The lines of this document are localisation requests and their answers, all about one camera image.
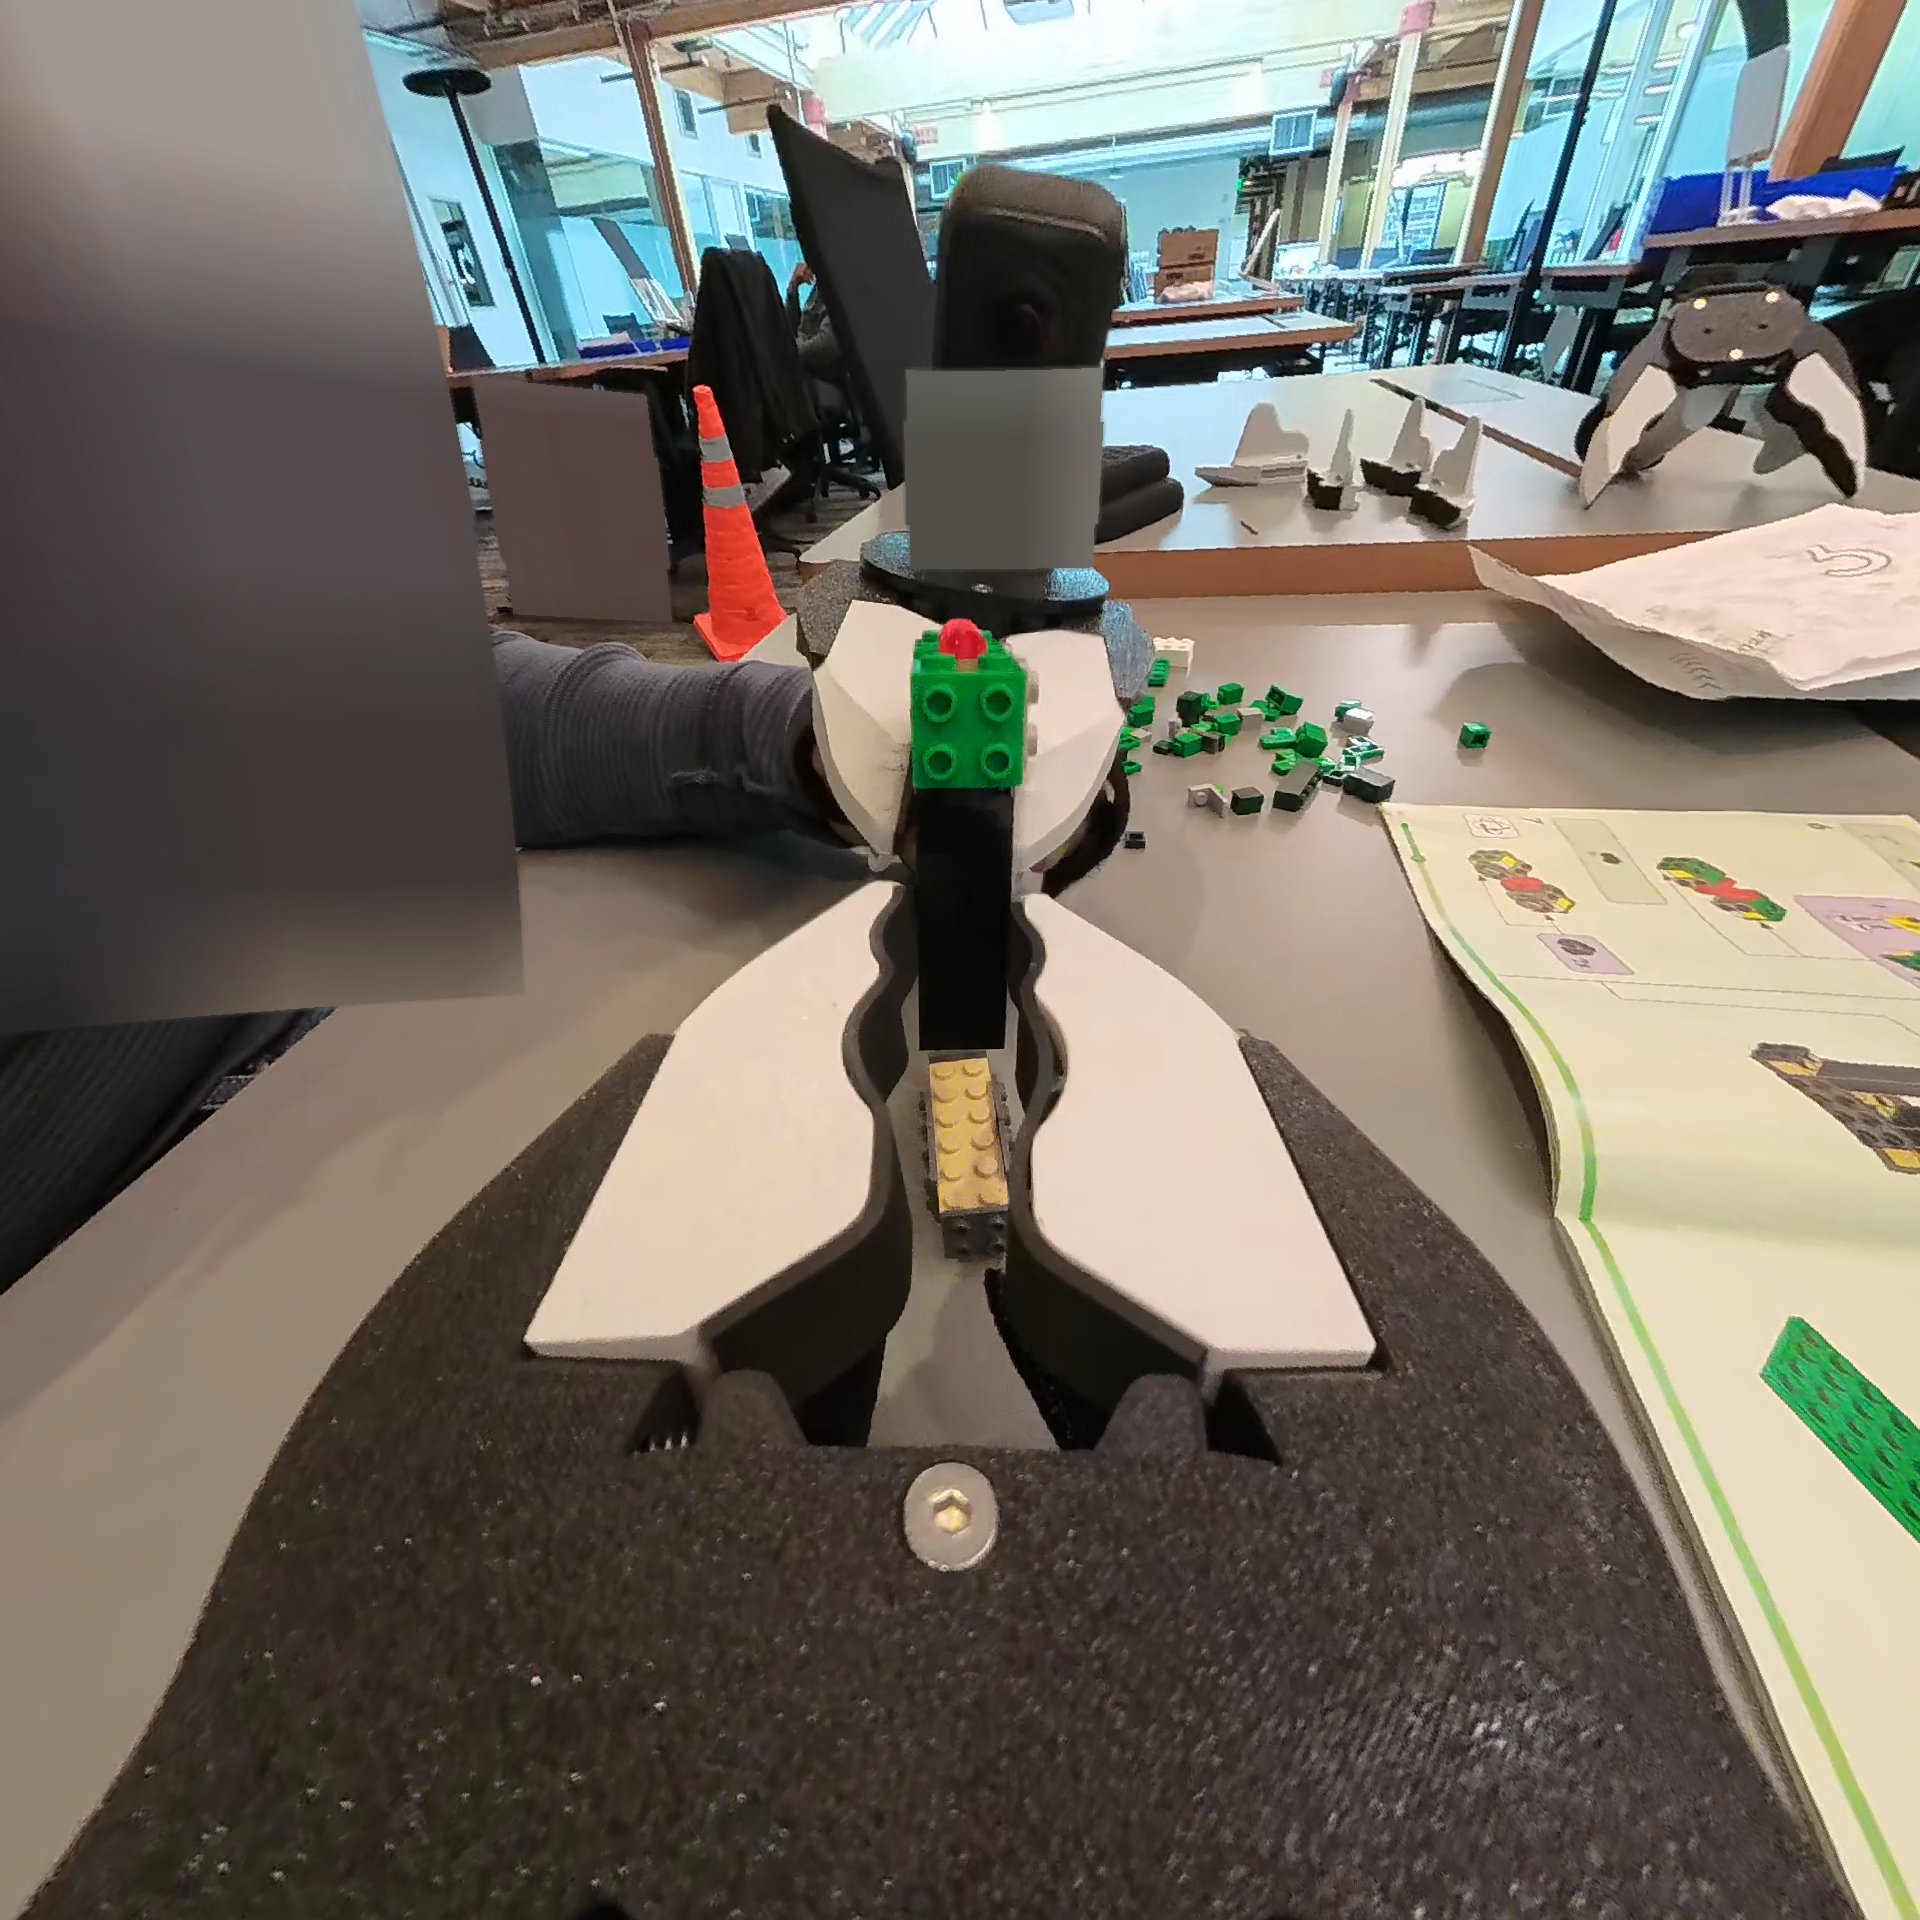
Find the person's dark clothing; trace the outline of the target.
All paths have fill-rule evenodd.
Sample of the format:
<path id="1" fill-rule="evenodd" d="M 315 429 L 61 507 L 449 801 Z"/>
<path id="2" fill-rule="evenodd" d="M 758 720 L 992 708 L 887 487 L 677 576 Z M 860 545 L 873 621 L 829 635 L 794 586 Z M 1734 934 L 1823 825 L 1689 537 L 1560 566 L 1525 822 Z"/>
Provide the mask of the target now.
<path id="1" fill-rule="evenodd" d="M 3 1035 L 3 1288 L 321 1020 L 269 1012 Z"/>

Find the black padded object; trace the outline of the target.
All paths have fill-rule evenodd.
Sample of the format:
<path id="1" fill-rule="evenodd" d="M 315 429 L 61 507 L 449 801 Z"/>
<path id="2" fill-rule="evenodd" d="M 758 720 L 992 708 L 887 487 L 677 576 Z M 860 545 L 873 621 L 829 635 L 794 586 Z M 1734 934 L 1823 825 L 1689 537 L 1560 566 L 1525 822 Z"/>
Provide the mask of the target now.
<path id="1" fill-rule="evenodd" d="M 1160 445 L 1104 445 L 1095 545 L 1111 545 L 1185 510 L 1185 487 Z"/>

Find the office chair with jacket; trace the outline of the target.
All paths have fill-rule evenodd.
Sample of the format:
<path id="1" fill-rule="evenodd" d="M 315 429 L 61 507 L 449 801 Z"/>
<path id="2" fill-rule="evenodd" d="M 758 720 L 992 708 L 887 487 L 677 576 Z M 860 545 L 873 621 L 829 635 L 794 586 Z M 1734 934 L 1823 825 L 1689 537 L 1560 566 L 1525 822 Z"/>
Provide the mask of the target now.
<path id="1" fill-rule="evenodd" d="M 686 370 L 713 392 L 750 490 L 784 471 L 786 498 L 826 487 L 883 494 L 822 290 L 780 295 L 762 255 L 705 251 Z"/>

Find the white paper bag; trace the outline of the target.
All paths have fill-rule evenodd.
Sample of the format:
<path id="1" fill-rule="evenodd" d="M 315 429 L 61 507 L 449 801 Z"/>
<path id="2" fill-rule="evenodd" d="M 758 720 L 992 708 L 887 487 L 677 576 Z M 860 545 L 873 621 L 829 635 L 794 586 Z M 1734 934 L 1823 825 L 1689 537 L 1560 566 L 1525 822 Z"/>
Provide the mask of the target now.
<path id="1" fill-rule="evenodd" d="M 1918 702 L 1918 517 L 1824 504 L 1578 576 L 1471 551 L 1640 681 L 1702 702 Z"/>

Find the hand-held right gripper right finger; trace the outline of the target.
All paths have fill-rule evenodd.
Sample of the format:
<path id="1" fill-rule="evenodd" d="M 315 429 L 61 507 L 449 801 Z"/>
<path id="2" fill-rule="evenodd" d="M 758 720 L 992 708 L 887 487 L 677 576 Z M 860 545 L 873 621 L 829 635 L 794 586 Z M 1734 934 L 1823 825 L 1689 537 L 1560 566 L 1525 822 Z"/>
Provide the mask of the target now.
<path id="1" fill-rule="evenodd" d="M 1359 1294 L 1229 1027 L 1030 896 L 1005 1314 L 1045 1373 L 1359 1371 Z"/>

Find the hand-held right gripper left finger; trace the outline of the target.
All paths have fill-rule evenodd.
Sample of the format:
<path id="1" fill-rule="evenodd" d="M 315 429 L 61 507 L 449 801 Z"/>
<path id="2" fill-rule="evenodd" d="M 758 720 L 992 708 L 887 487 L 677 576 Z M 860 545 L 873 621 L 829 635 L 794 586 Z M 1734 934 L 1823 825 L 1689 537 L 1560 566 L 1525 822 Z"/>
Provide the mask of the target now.
<path id="1" fill-rule="evenodd" d="M 727 1325 L 856 1225 L 878 1123 L 849 1035 L 899 900 L 855 890 L 682 1023 L 525 1329 L 538 1359 L 721 1371 Z"/>

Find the black floor lamp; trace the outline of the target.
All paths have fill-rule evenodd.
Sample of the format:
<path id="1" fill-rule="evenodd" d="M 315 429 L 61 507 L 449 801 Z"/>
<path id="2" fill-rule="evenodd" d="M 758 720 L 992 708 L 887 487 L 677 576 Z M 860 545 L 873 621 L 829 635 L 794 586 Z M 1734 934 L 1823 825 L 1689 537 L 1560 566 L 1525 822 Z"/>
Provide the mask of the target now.
<path id="1" fill-rule="evenodd" d="M 474 138 L 474 131 L 466 124 L 466 113 L 464 113 L 464 100 L 489 94 L 492 81 L 489 81 L 489 76 L 483 67 L 476 67 L 469 62 L 438 62 L 438 64 L 428 64 L 428 67 L 411 72 L 401 83 L 404 83 L 410 94 L 418 94 L 425 100 L 447 100 L 449 102 L 449 113 L 455 119 L 455 127 L 459 127 L 459 136 L 461 136 L 461 147 L 464 147 L 464 155 L 466 155 L 466 168 L 469 168 L 474 184 L 481 188 L 481 200 L 485 206 L 485 217 L 489 217 L 489 225 L 492 225 L 492 238 L 496 238 L 496 249 L 498 249 L 501 264 L 505 264 L 509 284 L 510 284 L 510 290 L 517 296 L 517 309 L 520 309 L 520 320 L 522 320 L 522 327 L 525 327 L 525 337 L 528 337 L 533 366 L 544 369 L 547 355 L 544 355 L 541 325 L 536 323 L 533 302 L 525 296 L 525 287 L 522 287 L 522 280 L 520 280 L 520 266 L 517 266 L 517 255 L 515 255 L 515 245 L 510 245 L 510 238 L 505 232 L 505 224 L 501 224 L 501 213 L 498 213 L 498 200 L 492 198 L 492 185 L 489 185 L 485 168 L 481 162 L 476 138 Z"/>

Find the person's left forearm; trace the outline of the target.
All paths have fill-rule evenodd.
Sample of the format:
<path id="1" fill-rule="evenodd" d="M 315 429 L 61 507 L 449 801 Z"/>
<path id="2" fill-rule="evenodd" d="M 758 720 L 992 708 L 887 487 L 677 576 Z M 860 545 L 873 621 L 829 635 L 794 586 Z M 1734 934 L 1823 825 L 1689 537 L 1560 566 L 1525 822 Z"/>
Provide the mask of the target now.
<path id="1" fill-rule="evenodd" d="M 801 665 L 662 665 L 492 632 L 517 848 L 807 831 L 849 837 Z"/>

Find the idle gripper with grey fingers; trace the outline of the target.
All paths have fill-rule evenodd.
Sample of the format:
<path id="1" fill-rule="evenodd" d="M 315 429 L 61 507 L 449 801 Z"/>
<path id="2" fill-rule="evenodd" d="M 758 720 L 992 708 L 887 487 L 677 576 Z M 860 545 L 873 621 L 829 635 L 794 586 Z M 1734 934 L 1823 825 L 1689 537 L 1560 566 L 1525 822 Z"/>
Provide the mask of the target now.
<path id="1" fill-rule="evenodd" d="M 1868 418 L 1853 359 L 1789 290 L 1732 283 L 1679 296 L 1620 363 L 1578 433 L 1579 502 L 1658 468 L 1751 387 L 1763 391 L 1766 428 L 1757 474 L 1812 458 L 1842 498 L 1858 498 Z"/>

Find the orange traffic cone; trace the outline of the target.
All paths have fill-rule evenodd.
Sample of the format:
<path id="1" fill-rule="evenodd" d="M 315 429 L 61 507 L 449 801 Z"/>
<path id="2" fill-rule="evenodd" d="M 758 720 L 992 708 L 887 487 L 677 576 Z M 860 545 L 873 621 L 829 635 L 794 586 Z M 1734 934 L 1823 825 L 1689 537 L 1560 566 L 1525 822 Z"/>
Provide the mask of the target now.
<path id="1" fill-rule="evenodd" d="M 692 620 L 718 661 L 739 661 L 780 632 L 780 605 L 768 558 L 750 510 L 750 493 L 734 460 L 723 415 L 708 385 L 692 387 L 701 454 L 701 526 L 708 562 L 708 609 Z"/>

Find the brick instruction booklet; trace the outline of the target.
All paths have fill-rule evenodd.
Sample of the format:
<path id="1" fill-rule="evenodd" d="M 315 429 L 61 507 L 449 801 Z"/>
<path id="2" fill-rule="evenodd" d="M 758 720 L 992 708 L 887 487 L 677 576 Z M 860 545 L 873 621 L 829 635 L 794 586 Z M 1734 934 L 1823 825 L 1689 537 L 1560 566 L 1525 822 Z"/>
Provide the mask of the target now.
<path id="1" fill-rule="evenodd" d="M 1857 1904 L 1918 1914 L 1918 822 L 1387 805 Z"/>

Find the black monitor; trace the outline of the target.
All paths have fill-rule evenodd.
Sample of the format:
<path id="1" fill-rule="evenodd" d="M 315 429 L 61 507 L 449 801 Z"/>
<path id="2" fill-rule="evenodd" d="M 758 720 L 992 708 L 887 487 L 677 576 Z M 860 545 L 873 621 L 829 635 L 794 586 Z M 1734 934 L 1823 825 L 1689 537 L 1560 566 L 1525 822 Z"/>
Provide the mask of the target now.
<path id="1" fill-rule="evenodd" d="M 903 487 L 906 373 L 930 369 L 933 280 L 908 179 L 768 113 L 803 258 L 822 287 L 851 396 L 892 490 Z"/>

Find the toy brick assembly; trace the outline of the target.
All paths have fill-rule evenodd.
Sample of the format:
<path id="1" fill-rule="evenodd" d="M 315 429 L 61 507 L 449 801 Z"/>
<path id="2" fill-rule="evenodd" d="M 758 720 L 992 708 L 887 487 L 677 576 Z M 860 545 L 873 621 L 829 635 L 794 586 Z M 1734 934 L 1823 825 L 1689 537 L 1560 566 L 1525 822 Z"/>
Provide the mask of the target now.
<path id="1" fill-rule="evenodd" d="M 1030 677 L 1002 637 L 954 620 L 908 665 L 926 1185 L 947 1258 L 1005 1263 L 1010 1118 L 1005 1047 L 1017 789 Z"/>

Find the wooden edged table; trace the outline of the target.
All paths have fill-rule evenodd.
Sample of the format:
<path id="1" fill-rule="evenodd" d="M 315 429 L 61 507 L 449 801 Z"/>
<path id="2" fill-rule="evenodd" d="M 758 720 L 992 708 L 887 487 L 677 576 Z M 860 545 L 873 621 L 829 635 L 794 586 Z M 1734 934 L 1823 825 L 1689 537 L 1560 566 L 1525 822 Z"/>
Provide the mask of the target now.
<path id="1" fill-rule="evenodd" d="M 1257 403 L 1273 403 L 1321 464 L 1344 415 L 1359 454 L 1390 451 L 1412 396 L 1430 399 L 1422 428 L 1438 451 L 1480 420 L 1471 504 L 1458 528 L 1431 528 L 1372 490 L 1351 510 L 1325 513 L 1304 504 L 1301 483 L 1196 483 L 1201 460 L 1235 451 Z M 1106 438 L 1160 445 L 1185 507 L 1104 545 L 1095 566 L 1127 601 L 1470 592 L 1470 549 L 1529 576 L 1563 576 L 1838 502 L 1812 458 L 1757 474 L 1757 438 L 1706 428 L 1658 471 L 1582 504 L 1571 438 L 1586 412 L 1579 392 L 1476 369 L 1120 391 L 1104 396 Z"/>

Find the pile of green bricks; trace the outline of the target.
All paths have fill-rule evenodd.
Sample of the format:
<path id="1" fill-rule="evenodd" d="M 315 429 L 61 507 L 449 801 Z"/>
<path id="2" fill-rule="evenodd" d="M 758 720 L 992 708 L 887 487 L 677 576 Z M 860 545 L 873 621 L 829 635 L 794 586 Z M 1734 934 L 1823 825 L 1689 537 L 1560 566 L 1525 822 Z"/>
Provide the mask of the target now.
<path id="1" fill-rule="evenodd" d="M 1254 779 L 1231 784 L 1235 768 L 1216 769 L 1188 786 L 1191 811 L 1259 819 L 1301 812 L 1325 793 L 1363 807 L 1381 807 L 1398 795 L 1367 702 L 1341 699 L 1327 720 L 1313 720 L 1304 695 L 1288 685 L 1196 681 L 1191 637 L 1153 637 L 1151 649 L 1148 690 L 1127 708 L 1118 739 L 1120 786 L 1144 779 L 1151 761 L 1201 768 L 1247 744 L 1257 754 L 1247 768 Z"/>

